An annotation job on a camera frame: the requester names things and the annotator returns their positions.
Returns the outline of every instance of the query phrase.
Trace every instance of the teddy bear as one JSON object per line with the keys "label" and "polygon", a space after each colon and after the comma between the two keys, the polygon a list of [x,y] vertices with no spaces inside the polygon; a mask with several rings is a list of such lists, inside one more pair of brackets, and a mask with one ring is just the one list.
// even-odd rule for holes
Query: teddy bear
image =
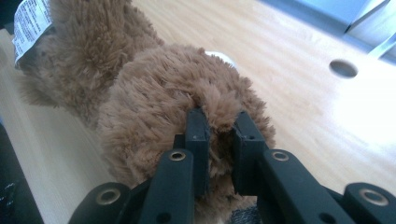
{"label": "teddy bear", "polygon": [[156,171],[201,107],[211,131],[209,193],[195,222],[217,223],[255,198],[234,193],[230,130],[247,111],[269,148],[275,129],[251,81],[203,48],[166,44],[130,0],[50,0],[52,26],[19,60],[21,96],[63,107],[101,139],[109,172],[130,188]]}

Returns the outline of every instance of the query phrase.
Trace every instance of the black plastic part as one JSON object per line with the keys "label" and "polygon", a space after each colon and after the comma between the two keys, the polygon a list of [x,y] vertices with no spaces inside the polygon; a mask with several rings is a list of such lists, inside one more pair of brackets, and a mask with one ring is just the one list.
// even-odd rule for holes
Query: black plastic part
{"label": "black plastic part", "polygon": [[[98,196],[104,190],[118,190],[120,197],[110,204],[99,204]],[[91,190],[75,210],[70,218],[70,224],[86,224],[86,223],[119,223],[120,213],[128,200],[130,189],[119,183],[106,183]]]}
{"label": "black plastic part", "polygon": [[[174,153],[176,161],[171,159]],[[193,156],[188,150],[164,152],[151,180],[139,223],[193,223],[192,172]]]}
{"label": "black plastic part", "polygon": [[172,149],[186,148],[186,135],[176,134]]}
{"label": "black plastic part", "polygon": [[125,205],[120,211],[119,218],[116,223],[118,224],[136,224],[140,219],[143,203],[146,200],[146,195],[149,191],[151,179],[146,180],[142,184],[133,188],[126,200]]}
{"label": "black plastic part", "polygon": [[396,198],[371,184],[346,186],[341,205],[357,223],[396,223]]}
{"label": "black plastic part", "polygon": [[257,197],[257,208],[259,210],[262,223],[280,224],[285,223],[285,218],[276,202],[265,200],[263,197]]}
{"label": "black plastic part", "polygon": [[332,189],[328,189],[326,187],[323,186],[323,188],[325,188],[327,190],[327,192],[330,194],[330,196],[332,196],[332,198],[338,203],[341,204],[341,201],[343,200],[343,195],[339,194],[337,192],[335,192]]}
{"label": "black plastic part", "polygon": [[258,195],[256,160],[269,149],[256,124],[241,112],[233,125],[233,187],[241,195]]}
{"label": "black plastic part", "polygon": [[288,151],[264,151],[261,170],[286,223],[354,223]]}
{"label": "black plastic part", "polygon": [[194,155],[195,196],[209,189],[209,141],[207,119],[201,108],[194,108],[187,114],[186,149]]}

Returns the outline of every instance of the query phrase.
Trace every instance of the brown plush toy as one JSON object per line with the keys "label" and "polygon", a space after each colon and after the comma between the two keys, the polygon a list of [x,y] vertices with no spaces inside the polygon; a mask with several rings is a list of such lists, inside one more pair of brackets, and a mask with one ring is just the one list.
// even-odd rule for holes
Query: brown plush toy
{"label": "brown plush toy", "polygon": [[111,174],[130,188],[153,176],[200,106],[212,132],[210,193],[195,200],[195,221],[254,203],[233,191],[230,130],[242,110],[270,148],[275,130],[247,78],[204,49],[164,44],[128,0],[51,0],[50,15],[52,28],[20,59],[27,102],[64,107],[95,129]]}

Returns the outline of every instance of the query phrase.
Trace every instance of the screw hole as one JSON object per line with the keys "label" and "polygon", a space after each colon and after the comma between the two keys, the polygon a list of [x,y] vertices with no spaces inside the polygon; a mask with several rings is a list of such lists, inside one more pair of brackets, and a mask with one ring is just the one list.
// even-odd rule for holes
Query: screw hole
{"label": "screw hole", "polygon": [[280,151],[273,152],[272,156],[277,161],[288,161],[289,160],[288,154],[286,154],[284,152],[280,152]]}
{"label": "screw hole", "polygon": [[378,206],[387,206],[389,204],[388,199],[376,192],[375,190],[372,189],[361,189],[359,190],[359,194],[361,195],[361,197],[366,200],[369,203],[378,205]]}
{"label": "screw hole", "polygon": [[184,160],[184,158],[186,158],[186,154],[180,151],[177,152],[173,152],[170,156],[169,159],[171,161],[182,161]]}
{"label": "screw hole", "polygon": [[328,223],[328,224],[334,224],[335,222],[335,218],[332,215],[329,215],[327,213],[320,213],[319,214],[319,218],[322,222],[324,223]]}
{"label": "screw hole", "polygon": [[114,203],[121,196],[119,189],[104,189],[96,196],[96,202],[100,205]]}
{"label": "screw hole", "polygon": [[157,223],[167,223],[171,220],[171,215],[169,213],[160,213],[157,216]]}

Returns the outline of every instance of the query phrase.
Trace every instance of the light wood grain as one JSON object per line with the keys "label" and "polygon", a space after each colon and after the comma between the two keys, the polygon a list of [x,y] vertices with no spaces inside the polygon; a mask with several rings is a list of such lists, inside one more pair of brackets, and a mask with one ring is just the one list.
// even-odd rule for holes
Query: light wood grain
{"label": "light wood grain", "polygon": [[[221,51],[266,101],[277,147],[342,192],[368,182],[396,194],[396,69],[257,1],[135,0],[167,43]],[[0,115],[47,223],[65,223],[110,180],[90,131],[62,109],[21,102],[10,37],[0,38]],[[336,76],[333,59],[359,69]]]}

